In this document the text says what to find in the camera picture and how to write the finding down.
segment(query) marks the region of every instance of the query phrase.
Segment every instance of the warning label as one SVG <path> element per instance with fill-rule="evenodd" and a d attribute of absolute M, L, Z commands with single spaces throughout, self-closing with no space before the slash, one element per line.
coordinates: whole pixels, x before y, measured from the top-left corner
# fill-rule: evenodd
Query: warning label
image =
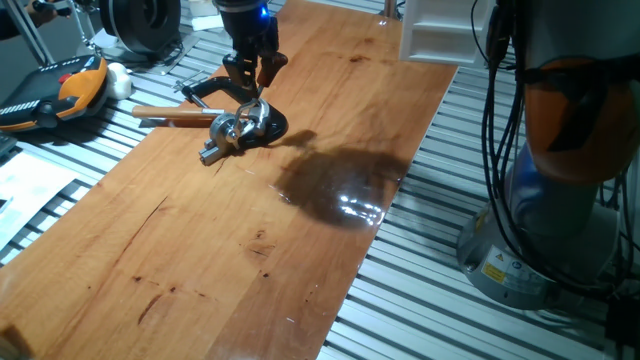
<path fill-rule="evenodd" d="M 518 258 L 495 246 L 491 246 L 482 273 L 511 290 L 531 295 L 539 294 L 546 282 Z"/>

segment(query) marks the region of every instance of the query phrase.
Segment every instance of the yellow sticker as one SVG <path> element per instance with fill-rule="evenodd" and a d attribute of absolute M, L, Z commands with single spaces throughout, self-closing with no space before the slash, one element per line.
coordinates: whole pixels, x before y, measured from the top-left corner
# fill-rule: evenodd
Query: yellow sticker
<path fill-rule="evenodd" d="M 489 264 L 488 262 L 484 264 L 482 272 L 493 280 L 499 282 L 500 284 L 502 284 L 502 282 L 504 281 L 505 272 Z"/>
<path fill-rule="evenodd" d="M 482 225 L 484 225 L 484 218 L 487 216 L 487 210 L 483 209 L 482 213 L 480 215 L 478 215 L 478 218 L 476 219 L 476 233 L 478 231 L 480 231 L 480 229 L 482 229 Z"/>

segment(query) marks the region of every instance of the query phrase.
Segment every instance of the wood knot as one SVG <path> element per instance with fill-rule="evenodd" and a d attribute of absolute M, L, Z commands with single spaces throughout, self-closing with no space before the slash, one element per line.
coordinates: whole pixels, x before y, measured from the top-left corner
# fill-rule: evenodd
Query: wood knot
<path fill-rule="evenodd" d="M 368 57 L 362 56 L 362 55 L 354 55 L 349 59 L 350 62 L 354 62 L 354 63 L 355 62 L 362 62 L 364 60 L 371 60 L 371 58 L 368 58 Z"/>

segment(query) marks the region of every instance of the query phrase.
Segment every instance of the wooden handle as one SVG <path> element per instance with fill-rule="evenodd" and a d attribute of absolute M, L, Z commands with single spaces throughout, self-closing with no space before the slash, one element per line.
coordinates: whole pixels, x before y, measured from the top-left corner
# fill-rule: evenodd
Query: wooden handle
<path fill-rule="evenodd" d="M 131 111 L 131 115 L 137 118 L 160 118 L 176 120 L 212 119 L 218 115 L 221 115 L 222 113 L 224 113 L 224 110 L 219 109 L 155 106 L 135 106 Z"/>
<path fill-rule="evenodd" d="M 258 85 L 269 87 L 275 79 L 278 71 L 289 63 L 289 59 L 281 53 L 276 53 L 272 58 L 262 58 L 262 69 L 258 74 Z"/>

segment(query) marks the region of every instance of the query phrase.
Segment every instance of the wooden board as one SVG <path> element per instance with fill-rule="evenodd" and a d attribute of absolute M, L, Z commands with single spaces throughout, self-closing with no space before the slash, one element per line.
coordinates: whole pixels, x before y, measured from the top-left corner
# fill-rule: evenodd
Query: wooden board
<path fill-rule="evenodd" d="M 288 134 L 204 167 L 206 129 L 154 130 L 0 270 L 5 339 L 38 359 L 315 358 L 455 68 L 398 62 L 379 16 L 278 18 L 290 64 L 264 97 Z"/>

